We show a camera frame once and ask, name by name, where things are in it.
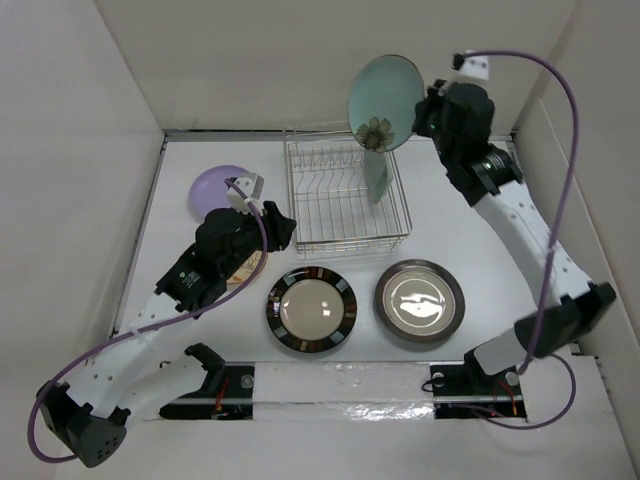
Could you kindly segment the teal rectangular plate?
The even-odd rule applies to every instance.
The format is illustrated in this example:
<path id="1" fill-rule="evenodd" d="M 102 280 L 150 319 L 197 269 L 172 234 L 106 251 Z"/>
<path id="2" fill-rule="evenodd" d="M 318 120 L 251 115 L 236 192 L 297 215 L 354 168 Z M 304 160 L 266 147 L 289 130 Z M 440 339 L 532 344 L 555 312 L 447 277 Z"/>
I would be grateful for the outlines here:
<path id="1" fill-rule="evenodd" d="M 365 150 L 363 169 L 370 201 L 376 205 L 386 195 L 393 180 L 393 171 L 389 156 L 383 152 Z"/>

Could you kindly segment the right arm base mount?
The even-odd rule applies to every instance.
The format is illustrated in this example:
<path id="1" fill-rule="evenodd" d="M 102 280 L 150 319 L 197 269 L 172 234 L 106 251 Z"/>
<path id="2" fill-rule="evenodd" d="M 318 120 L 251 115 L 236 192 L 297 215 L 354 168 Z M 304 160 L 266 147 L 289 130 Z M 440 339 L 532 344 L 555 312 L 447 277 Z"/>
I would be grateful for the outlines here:
<path id="1" fill-rule="evenodd" d="M 432 395 L 434 416 L 438 420 L 527 417 L 515 366 L 477 380 L 464 375 L 462 363 L 430 364 L 429 373 L 430 378 L 423 383 L 422 390 Z"/>

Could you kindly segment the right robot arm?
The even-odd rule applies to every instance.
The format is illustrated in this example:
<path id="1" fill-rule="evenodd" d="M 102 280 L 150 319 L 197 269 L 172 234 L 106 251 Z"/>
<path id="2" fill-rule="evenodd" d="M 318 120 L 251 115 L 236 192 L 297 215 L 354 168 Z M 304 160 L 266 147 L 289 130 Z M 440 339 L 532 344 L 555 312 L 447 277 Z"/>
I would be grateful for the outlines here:
<path id="1" fill-rule="evenodd" d="M 433 140 L 448 180 L 498 235 L 539 308 L 466 354 L 463 384 L 484 393 L 499 373 L 590 333 L 616 293 L 608 282 L 595 283 L 551 241 L 522 171 L 489 141 L 494 103 L 482 87 L 438 80 L 415 111 L 414 132 Z"/>

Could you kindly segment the teal round flower plate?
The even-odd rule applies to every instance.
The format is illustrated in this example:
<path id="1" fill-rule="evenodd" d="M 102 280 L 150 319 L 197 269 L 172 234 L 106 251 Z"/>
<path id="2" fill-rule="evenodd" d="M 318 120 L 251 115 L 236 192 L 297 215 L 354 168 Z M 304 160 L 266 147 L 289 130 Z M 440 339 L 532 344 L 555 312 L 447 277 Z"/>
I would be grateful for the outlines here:
<path id="1" fill-rule="evenodd" d="M 380 56 L 354 78 L 348 123 L 356 142 L 372 152 L 399 148 L 413 134 L 415 107 L 425 98 L 422 75 L 400 55 Z"/>

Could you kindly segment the tan plate under arm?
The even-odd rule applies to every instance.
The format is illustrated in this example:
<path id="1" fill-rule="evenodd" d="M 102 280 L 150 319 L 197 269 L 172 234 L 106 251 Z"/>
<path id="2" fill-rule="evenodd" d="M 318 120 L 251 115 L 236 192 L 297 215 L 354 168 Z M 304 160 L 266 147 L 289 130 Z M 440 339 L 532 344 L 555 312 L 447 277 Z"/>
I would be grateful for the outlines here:
<path id="1" fill-rule="evenodd" d="M 240 285 L 245 282 L 254 272 L 260 274 L 263 267 L 260 267 L 262 252 L 256 251 L 241 267 L 227 280 L 229 286 Z"/>

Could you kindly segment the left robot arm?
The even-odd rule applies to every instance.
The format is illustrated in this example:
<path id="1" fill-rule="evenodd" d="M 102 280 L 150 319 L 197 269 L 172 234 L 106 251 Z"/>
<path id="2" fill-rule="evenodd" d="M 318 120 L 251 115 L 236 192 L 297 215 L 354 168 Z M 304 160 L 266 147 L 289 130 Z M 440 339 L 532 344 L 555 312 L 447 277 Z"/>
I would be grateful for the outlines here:
<path id="1" fill-rule="evenodd" d="M 147 411 L 193 390 L 216 394 L 221 359 L 201 343 L 177 358 L 182 378 L 138 376 L 162 346 L 233 299 L 227 281 L 254 253 L 264 264 L 268 254 L 288 248 L 296 227 L 273 201 L 211 211 L 128 329 L 76 357 L 37 391 L 27 424 L 32 455 L 47 464 L 79 460 L 94 468 Z"/>

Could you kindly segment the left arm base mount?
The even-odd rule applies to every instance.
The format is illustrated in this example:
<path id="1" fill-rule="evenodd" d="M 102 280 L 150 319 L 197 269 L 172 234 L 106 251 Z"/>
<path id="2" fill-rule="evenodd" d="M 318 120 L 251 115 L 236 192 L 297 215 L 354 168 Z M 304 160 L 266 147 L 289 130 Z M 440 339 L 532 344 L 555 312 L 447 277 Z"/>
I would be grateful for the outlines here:
<path id="1" fill-rule="evenodd" d="M 251 420 L 255 365 L 227 364 L 221 375 L 208 374 L 202 387 L 159 410 L 165 420 Z"/>

